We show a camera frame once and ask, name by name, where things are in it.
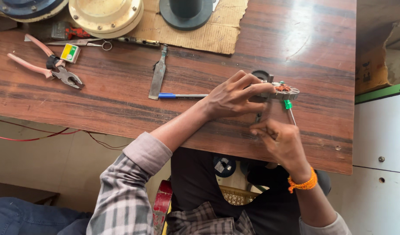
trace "man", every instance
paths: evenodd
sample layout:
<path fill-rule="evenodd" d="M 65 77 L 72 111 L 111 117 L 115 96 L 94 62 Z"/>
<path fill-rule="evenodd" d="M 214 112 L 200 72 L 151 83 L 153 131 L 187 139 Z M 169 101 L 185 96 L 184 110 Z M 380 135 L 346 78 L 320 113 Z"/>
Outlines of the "man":
<path fill-rule="evenodd" d="M 100 175 L 100 194 L 87 234 L 153 234 L 145 184 L 173 156 L 168 234 L 350 235 L 317 184 L 296 126 L 265 120 L 250 127 L 282 167 L 260 169 L 261 177 L 255 171 L 255 177 L 248 175 L 248 180 L 261 180 L 270 189 L 244 206 L 232 206 L 223 199 L 210 153 L 179 148 L 207 121 L 262 112 L 265 103 L 248 99 L 263 92 L 275 89 L 239 71 L 178 117 L 141 134 Z M 298 188 L 293 194 L 290 185 Z"/>

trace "cardboard box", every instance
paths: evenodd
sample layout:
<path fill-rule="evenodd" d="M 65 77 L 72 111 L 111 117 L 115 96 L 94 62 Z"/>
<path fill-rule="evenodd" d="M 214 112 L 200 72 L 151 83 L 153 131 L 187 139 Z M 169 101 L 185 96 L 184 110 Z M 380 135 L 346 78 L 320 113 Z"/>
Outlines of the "cardboard box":
<path fill-rule="evenodd" d="M 248 0 L 220 0 L 208 22 L 192 31 L 171 28 L 160 14 L 160 0 L 144 0 L 141 21 L 127 35 L 222 54 L 233 54 L 240 33 L 239 21 Z"/>
<path fill-rule="evenodd" d="M 379 33 L 388 35 L 386 40 L 357 51 L 355 95 L 400 84 L 400 23 Z"/>

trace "plaid shirt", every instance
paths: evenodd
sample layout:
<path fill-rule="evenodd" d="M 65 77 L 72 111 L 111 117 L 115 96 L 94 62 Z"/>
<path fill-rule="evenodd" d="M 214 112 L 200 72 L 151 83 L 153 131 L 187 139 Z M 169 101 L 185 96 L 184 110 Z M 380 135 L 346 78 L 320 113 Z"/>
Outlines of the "plaid shirt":
<path fill-rule="evenodd" d="M 101 175 L 96 209 L 88 223 L 87 235 L 153 235 L 152 209 L 145 184 L 170 159 L 172 152 L 148 133 L 130 143 Z M 217 218 L 209 202 L 192 211 L 168 215 L 167 234 L 253 235 L 245 213 Z M 299 220 L 302 235 L 351 235 L 342 217 L 327 227 L 315 228 Z"/>

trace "screwdriver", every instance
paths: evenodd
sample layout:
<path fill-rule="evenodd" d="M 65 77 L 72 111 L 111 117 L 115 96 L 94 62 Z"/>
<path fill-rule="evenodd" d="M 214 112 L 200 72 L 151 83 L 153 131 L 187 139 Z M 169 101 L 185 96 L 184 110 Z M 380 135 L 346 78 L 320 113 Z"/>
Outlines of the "screwdriver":
<path fill-rule="evenodd" d="M 291 104 L 290 100 L 285 100 L 284 101 L 284 105 L 286 105 L 286 109 L 290 110 L 291 118 L 293 118 L 294 125 L 297 126 L 296 125 L 296 120 L 294 120 L 293 111 L 291 110 L 291 107 L 293 107 L 293 105 Z"/>

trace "scissors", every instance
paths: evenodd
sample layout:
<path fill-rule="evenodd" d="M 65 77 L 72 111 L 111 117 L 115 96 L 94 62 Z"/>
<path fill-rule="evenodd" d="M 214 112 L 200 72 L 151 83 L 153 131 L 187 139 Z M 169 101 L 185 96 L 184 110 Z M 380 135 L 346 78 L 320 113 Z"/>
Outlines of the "scissors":
<path fill-rule="evenodd" d="M 103 40 L 103 44 L 94 44 L 91 43 L 92 41 Z M 97 46 L 101 47 L 104 51 L 109 51 L 113 45 L 111 44 L 110 40 L 105 39 L 78 39 L 78 40 L 67 40 L 67 41 L 58 41 L 58 42 L 50 42 L 46 43 L 46 45 L 65 45 L 65 44 L 72 44 L 72 45 L 87 45 L 87 46 Z"/>

